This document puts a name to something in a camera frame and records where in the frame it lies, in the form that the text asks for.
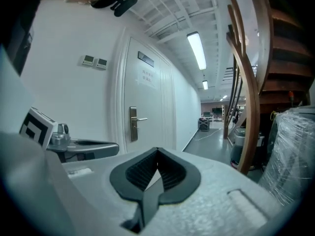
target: ceiling light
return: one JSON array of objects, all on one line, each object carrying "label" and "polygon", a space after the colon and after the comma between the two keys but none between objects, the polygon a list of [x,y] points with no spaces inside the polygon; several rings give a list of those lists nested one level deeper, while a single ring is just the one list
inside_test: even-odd
[{"label": "ceiling light", "polygon": [[203,88],[205,90],[208,90],[208,81],[203,81],[202,84],[203,84]]},{"label": "ceiling light", "polygon": [[191,45],[193,53],[196,56],[196,60],[200,70],[207,68],[205,53],[203,51],[200,35],[198,32],[193,32],[187,35],[187,39]]}]

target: white door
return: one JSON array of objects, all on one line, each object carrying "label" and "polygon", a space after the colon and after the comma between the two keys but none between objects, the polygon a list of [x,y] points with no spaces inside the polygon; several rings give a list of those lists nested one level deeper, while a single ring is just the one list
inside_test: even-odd
[{"label": "white door", "polygon": [[[143,53],[154,66],[138,58]],[[138,139],[131,141],[130,107],[137,110]],[[162,133],[161,74],[159,57],[131,38],[125,73],[125,131],[127,152],[165,145]]]}]

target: door handle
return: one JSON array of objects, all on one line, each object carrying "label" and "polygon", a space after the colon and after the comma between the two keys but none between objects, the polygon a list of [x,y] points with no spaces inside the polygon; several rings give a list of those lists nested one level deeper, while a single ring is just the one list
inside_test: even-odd
[{"label": "door handle", "polygon": [[148,118],[140,118],[140,119],[137,119],[137,121],[142,121],[142,120],[147,120]]}]

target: door frame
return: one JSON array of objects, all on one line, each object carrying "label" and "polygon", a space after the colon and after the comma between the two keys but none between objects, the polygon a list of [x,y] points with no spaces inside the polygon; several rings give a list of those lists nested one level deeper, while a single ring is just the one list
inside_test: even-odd
[{"label": "door frame", "polygon": [[129,51],[129,45],[131,38],[140,42],[166,64],[170,66],[171,77],[172,77],[172,93],[173,93],[173,144],[172,147],[176,148],[176,115],[175,115],[175,91],[174,91],[174,76],[173,68],[174,65],[171,61],[165,58],[164,54],[161,53],[155,46],[154,43],[150,43],[150,39],[147,36],[139,36],[127,28],[124,28],[122,36],[116,46],[118,50],[114,55],[111,84],[110,84],[110,104],[109,104],[109,130],[112,132],[112,140],[119,144],[119,154],[127,153],[126,143],[126,129],[125,129],[125,75],[126,75],[126,64]]}]

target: wrapped object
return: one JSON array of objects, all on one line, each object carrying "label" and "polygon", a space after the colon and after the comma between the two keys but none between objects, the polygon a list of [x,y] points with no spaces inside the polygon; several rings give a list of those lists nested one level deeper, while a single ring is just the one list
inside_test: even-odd
[{"label": "wrapped object", "polygon": [[315,107],[290,109],[274,122],[258,184],[285,206],[303,197],[315,173]]}]

